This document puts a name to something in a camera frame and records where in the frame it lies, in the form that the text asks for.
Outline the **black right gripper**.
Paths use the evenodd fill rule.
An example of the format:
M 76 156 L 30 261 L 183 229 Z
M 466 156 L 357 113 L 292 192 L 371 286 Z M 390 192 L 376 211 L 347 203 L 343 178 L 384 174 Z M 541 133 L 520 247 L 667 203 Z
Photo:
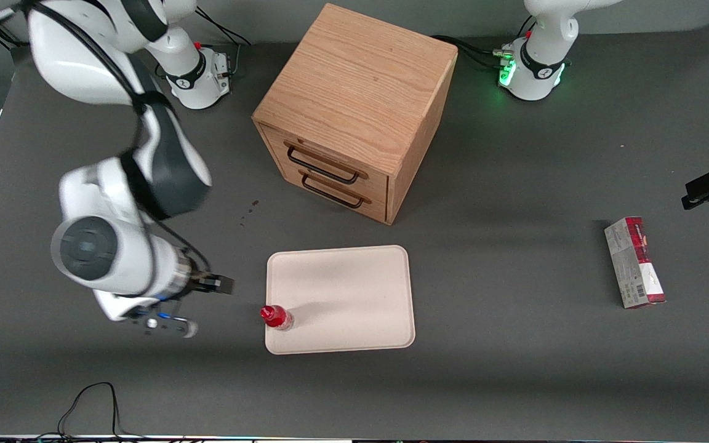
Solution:
M 200 293 L 234 294 L 234 280 L 222 275 L 197 273 L 190 278 L 190 290 Z

